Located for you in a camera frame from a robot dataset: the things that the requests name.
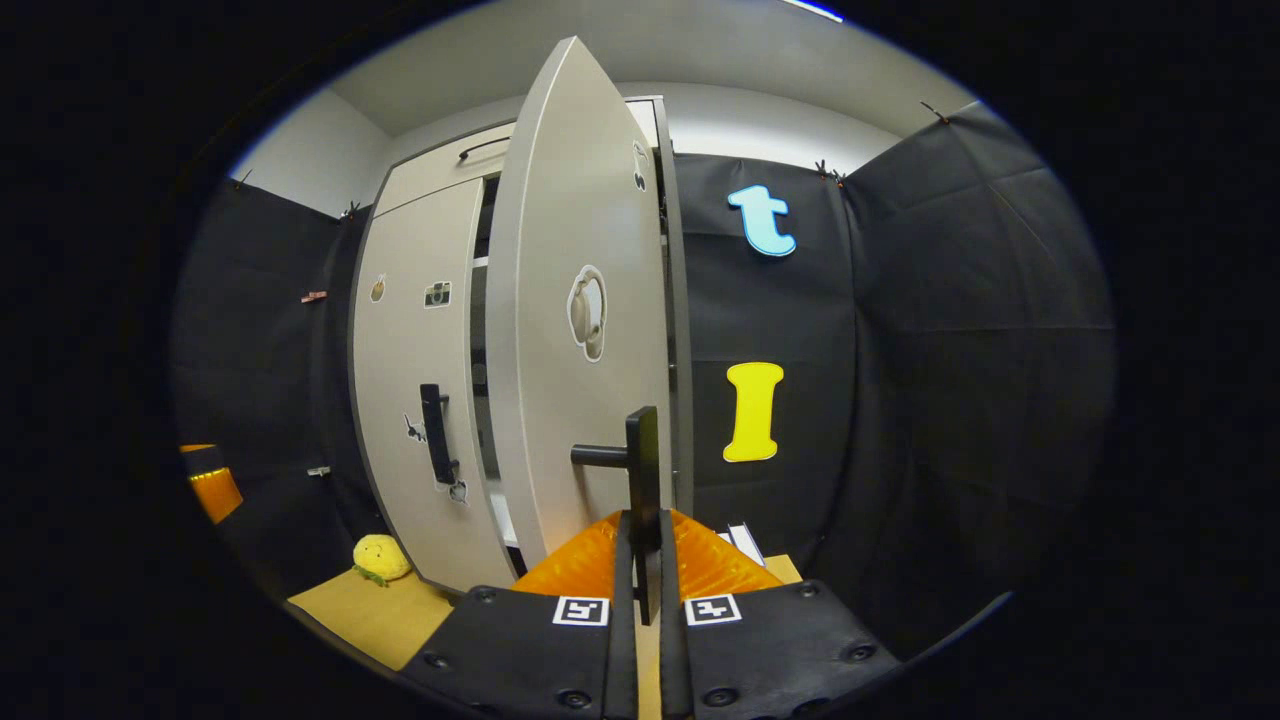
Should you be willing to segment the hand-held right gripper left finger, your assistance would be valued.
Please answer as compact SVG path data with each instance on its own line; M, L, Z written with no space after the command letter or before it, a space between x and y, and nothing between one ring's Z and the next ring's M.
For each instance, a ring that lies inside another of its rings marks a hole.
M631 518L603 525L609 597L476 585L399 670L449 719L639 716Z

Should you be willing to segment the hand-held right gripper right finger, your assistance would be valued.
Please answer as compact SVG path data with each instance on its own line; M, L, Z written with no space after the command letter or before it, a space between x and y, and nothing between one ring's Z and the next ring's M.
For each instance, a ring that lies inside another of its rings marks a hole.
M902 662L818 580L781 582L698 523L660 514L666 719L822 719Z

